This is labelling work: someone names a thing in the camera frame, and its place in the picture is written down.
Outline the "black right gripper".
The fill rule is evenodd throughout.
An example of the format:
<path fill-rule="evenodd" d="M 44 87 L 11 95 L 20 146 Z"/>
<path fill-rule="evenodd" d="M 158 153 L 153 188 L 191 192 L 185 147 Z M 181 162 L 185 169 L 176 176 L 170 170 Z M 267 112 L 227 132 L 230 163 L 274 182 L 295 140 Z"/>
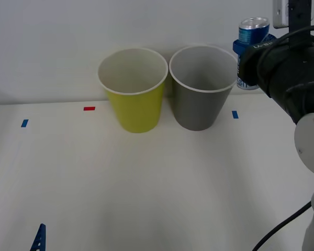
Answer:
<path fill-rule="evenodd" d="M 279 67 L 281 45 L 268 33 L 261 42 L 248 45 L 235 40 L 233 51 L 238 55 L 237 86 L 243 90 L 280 90 Z"/>

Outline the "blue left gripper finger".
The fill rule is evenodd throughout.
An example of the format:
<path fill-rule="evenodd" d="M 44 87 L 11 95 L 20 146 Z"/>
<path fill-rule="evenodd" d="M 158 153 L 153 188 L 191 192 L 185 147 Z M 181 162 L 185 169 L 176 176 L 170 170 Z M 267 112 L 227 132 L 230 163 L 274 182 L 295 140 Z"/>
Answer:
<path fill-rule="evenodd" d="M 46 251 L 46 226 L 40 224 L 30 251 Z"/>

